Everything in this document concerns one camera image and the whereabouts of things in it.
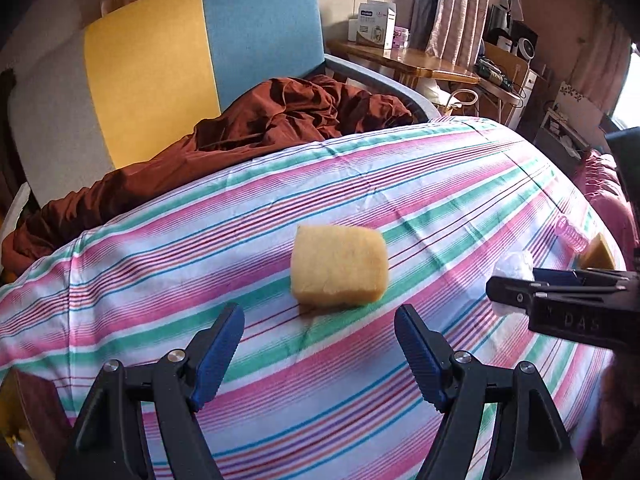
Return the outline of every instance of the bottle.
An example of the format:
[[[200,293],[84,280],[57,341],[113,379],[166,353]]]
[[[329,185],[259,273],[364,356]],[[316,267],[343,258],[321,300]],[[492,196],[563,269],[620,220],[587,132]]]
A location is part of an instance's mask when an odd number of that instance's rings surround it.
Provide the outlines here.
[[[576,253],[583,252],[589,245],[589,239],[569,222],[565,215],[560,215],[554,228],[556,235]]]

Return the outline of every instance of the sponge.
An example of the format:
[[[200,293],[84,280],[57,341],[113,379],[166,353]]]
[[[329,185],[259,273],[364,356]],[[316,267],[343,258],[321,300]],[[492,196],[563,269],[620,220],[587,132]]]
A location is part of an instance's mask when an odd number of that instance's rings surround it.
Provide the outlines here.
[[[611,254],[611,250],[602,233],[598,233],[597,236],[591,240],[587,248],[580,253],[578,256],[578,267],[580,269],[616,269],[613,254]]]
[[[372,229],[300,225],[291,293],[300,305],[357,306],[382,298],[389,280],[385,239]]]

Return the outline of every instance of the bed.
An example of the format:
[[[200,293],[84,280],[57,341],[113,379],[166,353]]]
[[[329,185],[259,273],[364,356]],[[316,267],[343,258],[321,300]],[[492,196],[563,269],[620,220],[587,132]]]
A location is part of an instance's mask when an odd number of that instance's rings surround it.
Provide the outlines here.
[[[497,258],[528,249],[569,268],[560,213],[603,231],[571,182],[516,133],[482,118],[442,118],[310,143],[220,171],[85,232],[0,290],[0,369],[52,380],[70,420],[100,366],[152,362],[183,348],[229,301],[242,341],[198,421],[225,479],[408,479],[440,417],[424,402],[393,332],[411,303],[455,349],[486,364],[536,364],[580,455],[610,352],[495,317],[484,284]],[[375,304],[300,317],[289,258],[302,222],[375,228],[388,291]],[[152,406],[146,434],[170,478]],[[468,478],[479,479],[495,406],[487,405]]]

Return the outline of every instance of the blue cushion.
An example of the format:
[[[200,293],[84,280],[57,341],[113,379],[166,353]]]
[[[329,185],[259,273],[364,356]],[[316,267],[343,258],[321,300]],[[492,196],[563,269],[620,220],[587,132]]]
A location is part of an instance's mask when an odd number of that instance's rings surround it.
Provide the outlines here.
[[[220,109],[271,77],[324,61],[318,0],[202,0]]]

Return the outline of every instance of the wooden table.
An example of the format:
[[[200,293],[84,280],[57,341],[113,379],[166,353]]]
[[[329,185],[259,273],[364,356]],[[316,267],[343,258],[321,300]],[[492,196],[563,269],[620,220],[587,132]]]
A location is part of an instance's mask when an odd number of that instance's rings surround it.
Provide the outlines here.
[[[343,59],[356,56],[392,68],[394,79],[415,89],[418,79],[429,77],[442,81],[477,84],[480,78],[469,70],[456,66],[414,48],[392,48],[383,50],[352,41],[329,40],[326,42],[331,54]]]
[[[502,114],[505,105],[522,106],[521,96],[516,95],[513,92],[507,92],[505,89],[487,81],[487,79],[481,79],[476,89],[481,89],[482,93],[487,97],[487,100],[498,110],[498,122],[500,124],[506,123],[509,115],[507,114],[503,123]]]

